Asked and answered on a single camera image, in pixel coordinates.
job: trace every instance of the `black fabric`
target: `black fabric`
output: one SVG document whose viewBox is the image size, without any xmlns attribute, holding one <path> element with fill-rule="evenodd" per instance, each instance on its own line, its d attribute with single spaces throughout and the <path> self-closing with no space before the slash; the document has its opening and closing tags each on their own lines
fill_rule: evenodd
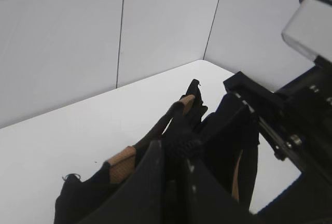
<svg viewBox="0 0 332 224">
<path fill-rule="evenodd" d="M 84 182 L 75 174 L 68 175 L 56 200 L 54 224 L 76 223 L 97 209 L 117 188 L 118 185 L 109 182 L 107 162 Z"/>
<path fill-rule="evenodd" d="M 258 163 L 258 130 L 250 111 L 235 95 L 226 94 L 217 111 L 202 123 L 199 135 L 205 143 L 203 161 L 218 182 L 232 191 L 234 168 L 238 171 L 240 204 L 249 209 Z"/>
<path fill-rule="evenodd" d="M 249 110 L 229 93 L 216 112 L 202 122 L 207 107 L 197 80 L 191 82 L 182 98 L 190 94 L 195 100 L 187 114 L 183 114 L 182 103 L 174 103 L 137 143 L 135 172 L 121 185 L 109 184 L 108 163 L 83 183 L 69 175 L 56 202 L 54 223 L 194 223 L 187 214 L 197 216 L 193 212 L 200 208 L 203 211 L 195 223 L 202 223 L 206 214 L 211 215 L 207 220 L 220 217 L 215 221 L 221 222 L 231 221 L 231 215 L 238 213 L 243 216 L 234 217 L 232 223 L 254 223 L 252 215 L 244 210 L 250 204 L 257 173 L 258 132 L 250 121 Z M 238 182 L 244 208 L 238 210 L 230 192 L 241 150 Z M 188 159 L 199 161 L 197 168 L 201 170 L 194 177 L 183 167 Z M 199 205 L 193 205 L 195 194 L 188 194 L 188 188 L 196 184 L 200 190 Z M 233 207 L 234 210 L 223 213 Z"/>
</svg>

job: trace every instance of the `black garment strap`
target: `black garment strap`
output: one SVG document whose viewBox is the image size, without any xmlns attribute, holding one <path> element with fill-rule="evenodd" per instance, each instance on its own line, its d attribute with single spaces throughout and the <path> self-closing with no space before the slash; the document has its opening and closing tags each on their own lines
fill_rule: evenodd
<svg viewBox="0 0 332 224">
<path fill-rule="evenodd" d="M 199 81 L 193 79 L 187 89 L 186 94 L 181 96 L 181 99 L 188 95 L 195 96 L 192 107 L 188 112 L 188 114 L 186 115 L 186 119 L 188 120 L 190 127 L 192 128 L 194 128 L 201 122 L 202 116 L 208 110 L 207 109 L 208 107 L 203 106 L 203 100 L 198 85 Z M 167 125 L 170 123 L 174 115 L 179 112 L 181 112 L 180 114 L 182 115 L 183 109 L 184 105 L 181 102 L 173 103 L 173 105 L 166 112 L 166 114 L 163 115 L 158 120 L 158 122 L 151 128 L 151 130 L 134 145 L 134 148 L 136 149 L 144 148 L 144 146 L 147 146 L 152 140 L 160 139 L 162 133 L 164 132 L 164 130 L 166 129 Z"/>
<path fill-rule="evenodd" d="M 201 141 L 194 130 L 200 125 L 202 116 L 207 107 L 203 106 L 203 100 L 198 88 L 199 81 L 193 79 L 186 94 L 194 95 L 195 100 L 190 111 L 183 115 L 182 108 L 173 113 L 173 119 L 167 130 L 162 135 L 162 144 L 167 158 L 177 163 L 180 159 L 189 158 L 201 151 Z"/>
<path fill-rule="evenodd" d="M 332 220 L 332 187 L 308 171 L 257 215 L 270 224 L 328 224 Z"/>
</svg>

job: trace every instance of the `white wall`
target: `white wall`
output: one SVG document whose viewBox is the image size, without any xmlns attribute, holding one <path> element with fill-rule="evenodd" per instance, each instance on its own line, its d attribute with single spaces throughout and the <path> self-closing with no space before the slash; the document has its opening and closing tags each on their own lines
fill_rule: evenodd
<svg viewBox="0 0 332 224">
<path fill-rule="evenodd" d="M 118 85 L 202 59 L 218 0 L 124 0 Z"/>
<path fill-rule="evenodd" d="M 116 86 L 122 0 L 0 0 L 0 128 Z"/>
<path fill-rule="evenodd" d="M 271 90 L 281 87 L 312 66 L 281 38 L 298 6 L 298 0 L 219 0 L 204 59 Z"/>
</svg>

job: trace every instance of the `white backdrop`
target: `white backdrop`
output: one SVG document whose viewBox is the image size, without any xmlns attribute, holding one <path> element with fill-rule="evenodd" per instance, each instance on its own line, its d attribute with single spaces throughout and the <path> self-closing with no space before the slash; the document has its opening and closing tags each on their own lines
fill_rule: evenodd
<svg viewBox="0 0 332 224">
<path fill-rule="evenodd" d="M 0 0 L 0 128 L 114 89 L 122 0 Z"/>
</svg>

